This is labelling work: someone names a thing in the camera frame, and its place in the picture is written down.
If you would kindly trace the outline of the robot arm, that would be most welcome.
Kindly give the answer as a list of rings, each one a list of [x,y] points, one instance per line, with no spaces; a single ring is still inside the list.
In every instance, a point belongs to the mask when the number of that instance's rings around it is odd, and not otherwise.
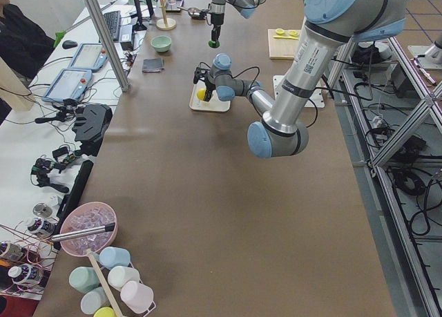
[[[208,41],[210,48],[220,46],[219,38],[221,27],[224,24],[226,5],[231,4],[241,16],[248,19],[255,9],[265,0],[211,0],[205,12],[209,16],[209,25],[212,26],[211,39]]]
[[[256,81],[233,78],[231,58],[220,53],[210,68],[196,68],[193,81],[203,81],[203,100],[216,93],[222,102],[244,96],[261,116],[247,132],[251,152],[261,158],[295,155],[308,143],[298,121],[334,53],[354,41],[378,41],[402,32],[407,0],[305,0],[305,21],[291,68],[272,99]]]

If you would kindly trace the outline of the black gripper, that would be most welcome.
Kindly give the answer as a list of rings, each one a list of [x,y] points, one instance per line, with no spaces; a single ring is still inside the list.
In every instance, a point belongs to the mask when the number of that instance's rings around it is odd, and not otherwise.
[[[224,12],[216,12],[212,9],[203,9],[207,23],[209,26],[213,26],[211,31],[211,41],[218,43],[220,38],[221,26],[224,24]]]
[[[193,84],[196,85],[199,81],[203,82],[205,85],[205,92],[203,101],[209,102],[213,96],[213,92],[215,90],[215,84],[209,80],[209,75],[211,72],[211,68],[204,68],[201,65],[196,66],[193,73]]]

